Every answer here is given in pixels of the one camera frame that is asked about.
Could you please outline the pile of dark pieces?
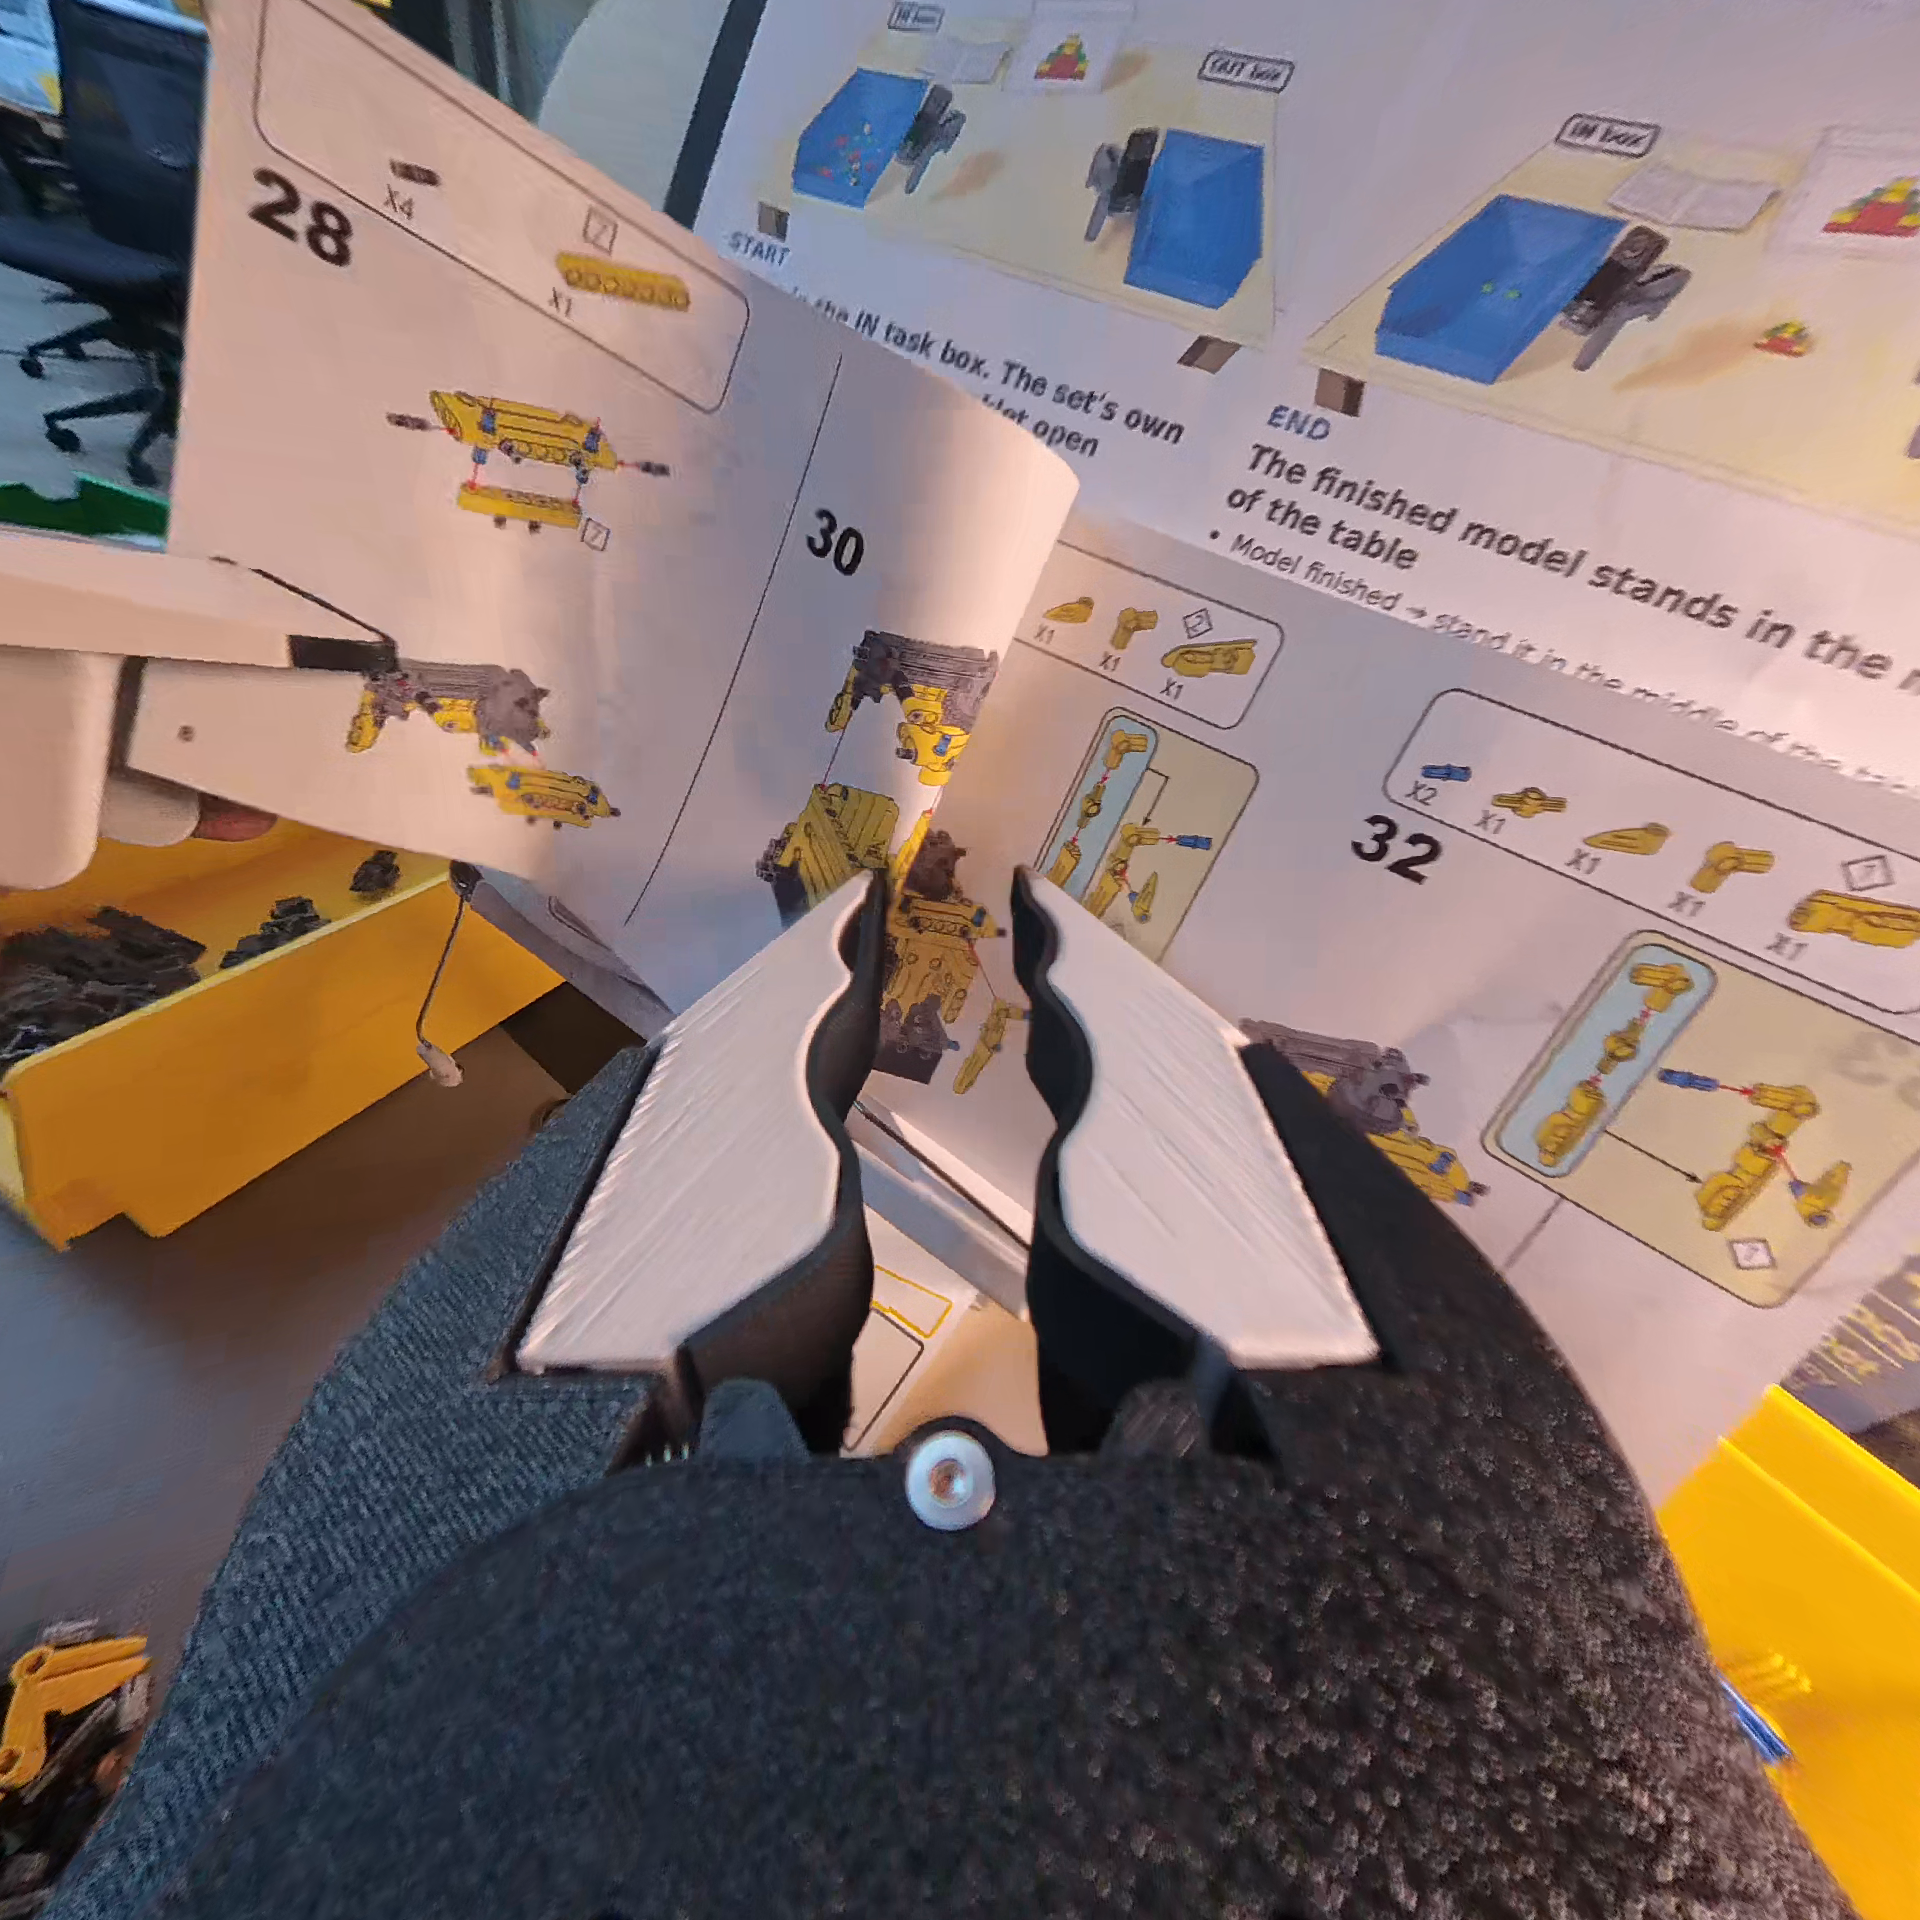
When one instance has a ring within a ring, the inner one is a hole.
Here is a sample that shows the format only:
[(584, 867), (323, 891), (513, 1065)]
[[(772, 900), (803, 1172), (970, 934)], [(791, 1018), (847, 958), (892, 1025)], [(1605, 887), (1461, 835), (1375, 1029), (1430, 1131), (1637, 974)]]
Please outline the pile of dark pieces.
[[(350, 904), (396, 891), (401, 855), (371, 851), (350, 878)], [(328, 928), (310, 894), (272, 900), (263, 919), (219, 953), (219, 972), (266, 958)], [(2, 1078), (57, 1045), (198, 984), (209, 946), (186, 933), (102, 904), (82, 928), (41, 924), (2, 939)]]

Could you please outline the pile of yellow pieces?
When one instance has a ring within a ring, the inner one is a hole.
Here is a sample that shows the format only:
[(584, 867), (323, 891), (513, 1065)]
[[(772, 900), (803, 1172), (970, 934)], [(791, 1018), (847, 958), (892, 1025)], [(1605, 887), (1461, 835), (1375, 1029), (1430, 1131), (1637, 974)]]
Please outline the pile of yellow pieces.
[(1810, 1670), (1778, 1650), (1717, 1650), (1712, 1657), (1718, 1687), (1766, 1771), (1797, 1767), (1815, 1693)]

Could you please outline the pile of small building pieces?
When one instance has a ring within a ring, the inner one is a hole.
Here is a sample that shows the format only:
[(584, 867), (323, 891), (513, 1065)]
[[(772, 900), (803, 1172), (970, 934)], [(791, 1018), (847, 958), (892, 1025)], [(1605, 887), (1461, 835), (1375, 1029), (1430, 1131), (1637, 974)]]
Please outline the pile of small building pieces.
[(2, 1915), (36, 1915), (122, 1786), (154, 1706), (142, 1632), (55, 1621), (2, 1675)]

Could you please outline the grey desk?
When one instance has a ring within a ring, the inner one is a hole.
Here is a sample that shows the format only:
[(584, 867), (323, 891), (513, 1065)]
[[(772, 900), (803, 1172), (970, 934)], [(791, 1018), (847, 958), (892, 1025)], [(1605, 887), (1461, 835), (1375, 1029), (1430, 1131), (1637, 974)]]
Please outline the grey desk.
[(144, 1632), (156, 1712), (277, 1441), (408, 1259), (582, 1082), (499, 1028), (170, 1235), (55, 1249), (5, 1217), (5, 1662), (45, 1625)]

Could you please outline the yellow storage bin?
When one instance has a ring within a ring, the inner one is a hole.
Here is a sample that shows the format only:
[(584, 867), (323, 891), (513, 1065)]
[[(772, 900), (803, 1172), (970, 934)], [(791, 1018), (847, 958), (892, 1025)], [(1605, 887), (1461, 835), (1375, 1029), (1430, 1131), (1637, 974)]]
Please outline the yellow storage bin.
[(101, 841), (59, 887), (5, 888), (5, 934), (122, 908), (204, 945), (195, 984), (8, 1069), (5, 1206), (55, 1247), (116, 1217), (168, 1235), (417, 1078), (426, 997), (451, 1055), (559, 982), (456, 915), (445, 859), (399, 851), (396, 884), (357, 896), (373, 848), (304, 824)]
[(1710, 1650), (1812, 1675), (1797, 1767), (1766, 1771), (1846, 1895), (1918, 1915), (1918, 1492), (1785, 1389), (1663, 1502)]

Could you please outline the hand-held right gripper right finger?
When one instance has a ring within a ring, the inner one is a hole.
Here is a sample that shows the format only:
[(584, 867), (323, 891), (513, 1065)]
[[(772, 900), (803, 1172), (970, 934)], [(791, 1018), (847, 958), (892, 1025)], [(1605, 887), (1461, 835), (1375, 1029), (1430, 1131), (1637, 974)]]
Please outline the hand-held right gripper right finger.
[(1375, 1365), (1247, 1040), (1060, 881), (1019, 867), (1011, 908), (1049, 1116), (1025, 1277), (1047, 1449), (1098, 1450), (1139, 1391), (1212, 1437), (1243, 1385)]

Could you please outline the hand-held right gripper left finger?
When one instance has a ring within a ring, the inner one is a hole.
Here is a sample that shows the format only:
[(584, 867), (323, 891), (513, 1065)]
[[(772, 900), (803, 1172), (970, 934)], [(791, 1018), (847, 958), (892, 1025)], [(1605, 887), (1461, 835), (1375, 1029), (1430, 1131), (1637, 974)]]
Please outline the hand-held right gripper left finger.
[(843, 881), (680, 1013), (582, 1188), (513, 1338), (523, 1374), (653, 1380), (695, 1437), (736, 1380), (836, 1454), (876, 1257), (847, 1131), (880, 1041), (888, 884)]

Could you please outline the black office chair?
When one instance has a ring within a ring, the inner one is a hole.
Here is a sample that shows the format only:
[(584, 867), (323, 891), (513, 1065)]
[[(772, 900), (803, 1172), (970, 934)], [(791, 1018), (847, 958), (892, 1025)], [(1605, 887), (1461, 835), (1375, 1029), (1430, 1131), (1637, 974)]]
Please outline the black office chair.
[(42, 436), (168, 491), (198, 205), (209, 31), (174, 5), (5, 5), (5, 359), (70, 374)]

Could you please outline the printed task sheet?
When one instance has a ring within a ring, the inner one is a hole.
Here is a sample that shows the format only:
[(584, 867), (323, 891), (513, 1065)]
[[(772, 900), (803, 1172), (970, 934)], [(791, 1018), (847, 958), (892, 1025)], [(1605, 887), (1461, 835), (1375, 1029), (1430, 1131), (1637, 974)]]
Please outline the printed task sheet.
[(762, 5), (700, 226), (1082, 507), (1915, 794), (1915, 5)]

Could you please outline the robot kit box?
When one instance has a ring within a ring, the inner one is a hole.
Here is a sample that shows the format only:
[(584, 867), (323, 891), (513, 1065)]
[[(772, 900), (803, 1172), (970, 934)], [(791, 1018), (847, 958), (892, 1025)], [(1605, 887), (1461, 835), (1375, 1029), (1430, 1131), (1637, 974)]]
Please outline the robot kit box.
[(1918, 1485), (1918, 1254), (1867, 1291), (1782, 1385)]

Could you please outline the instruction booklet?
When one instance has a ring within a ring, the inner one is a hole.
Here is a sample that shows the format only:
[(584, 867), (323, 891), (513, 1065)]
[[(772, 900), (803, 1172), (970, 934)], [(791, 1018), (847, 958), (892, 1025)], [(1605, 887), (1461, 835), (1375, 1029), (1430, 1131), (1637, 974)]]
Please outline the instruction booklet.
[(1668, 1492), (1915, 1417), (1915, 5), (218, 5), (171, 542), (369, 664), (136, 760), (651, 1022), (880, 878), (876, 1205), (1021, 1307), (1014, 879)]

